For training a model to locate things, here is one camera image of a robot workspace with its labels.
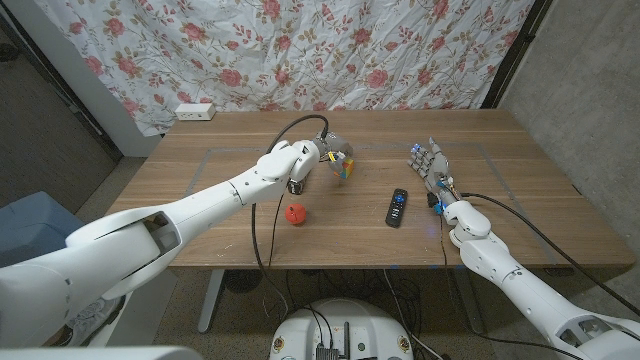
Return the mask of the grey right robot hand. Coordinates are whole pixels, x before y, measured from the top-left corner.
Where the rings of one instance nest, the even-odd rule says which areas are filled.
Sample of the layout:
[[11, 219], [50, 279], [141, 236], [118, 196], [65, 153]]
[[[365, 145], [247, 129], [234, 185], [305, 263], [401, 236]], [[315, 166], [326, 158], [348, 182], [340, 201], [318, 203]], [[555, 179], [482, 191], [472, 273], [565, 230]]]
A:
[[460, 200], [454, 189], [448, 160], [433, 138], [426, 145], [415, 144], [412, 147], [408, 165], [422, 178], [430, 207], [439, 204], [445, 208]]

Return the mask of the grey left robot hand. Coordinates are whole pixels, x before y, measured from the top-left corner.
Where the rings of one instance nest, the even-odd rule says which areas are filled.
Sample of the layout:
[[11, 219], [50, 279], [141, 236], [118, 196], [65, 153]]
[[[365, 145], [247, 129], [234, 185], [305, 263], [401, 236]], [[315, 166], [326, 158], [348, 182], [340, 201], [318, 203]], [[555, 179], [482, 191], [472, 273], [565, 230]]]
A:
[[318, 133], [313, 143], [319, 150], [320, 160], [328, 163], [329, 167], [340, 174], [344, 170], [347, 159], [353, 156], [353, 148], [341, 136], [334, 132], [328, 132], [324, 138]]

